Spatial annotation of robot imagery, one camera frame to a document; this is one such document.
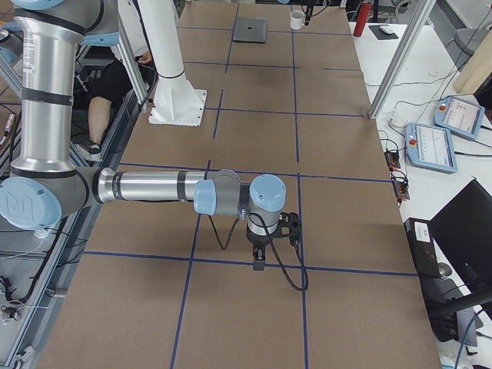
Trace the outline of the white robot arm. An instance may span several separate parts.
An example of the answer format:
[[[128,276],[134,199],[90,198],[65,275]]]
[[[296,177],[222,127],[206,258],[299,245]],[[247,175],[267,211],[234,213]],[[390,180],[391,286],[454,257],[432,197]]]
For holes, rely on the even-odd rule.
[[[153,125],[198,127],[203,118],[207,92],[196,89],[187,79],[178,37],[178,20],[172,1],[138,1],[136,6],[155,63],[157,84],[149,122]],[[228,45],[263,45],[267,41],[267,20],[240,16],[240,10],[259,9],[241,2],[195,1],[184,7],[185,14],[209,24],[191,30],[227,32]]]

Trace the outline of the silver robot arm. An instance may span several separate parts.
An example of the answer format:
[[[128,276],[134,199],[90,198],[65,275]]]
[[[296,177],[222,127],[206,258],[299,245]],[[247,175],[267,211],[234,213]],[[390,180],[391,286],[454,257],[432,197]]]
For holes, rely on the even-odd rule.
[[[233,171],[113,171],[70,162],[77,46],[92,36],[118,42],[123,25],[115,1],[16,1],[22,27],[22,138],[11,175],[1,185],[1,214],[30,231],[111,201],[190,202],[199,214],[247,222],[254,269],[281,235],[286,188],[275,175],[244,183]]]

